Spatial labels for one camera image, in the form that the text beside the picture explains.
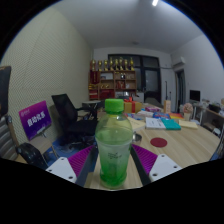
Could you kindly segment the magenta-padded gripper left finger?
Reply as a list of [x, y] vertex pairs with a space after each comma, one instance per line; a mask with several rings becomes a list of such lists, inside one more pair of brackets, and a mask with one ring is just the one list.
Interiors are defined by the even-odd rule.
[[83, 187], [97, 155], [97, 147], [89, 146], [69, 158], [60, 157], [46, 171]]

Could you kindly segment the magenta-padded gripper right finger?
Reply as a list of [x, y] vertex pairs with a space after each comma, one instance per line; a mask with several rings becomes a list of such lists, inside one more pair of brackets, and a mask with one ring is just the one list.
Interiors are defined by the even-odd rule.
[[135, 144], [132, 145], [131, 156], [143, 185], [148, 185], [181, 170], [181, 167], [166, 154], [156, 155]]

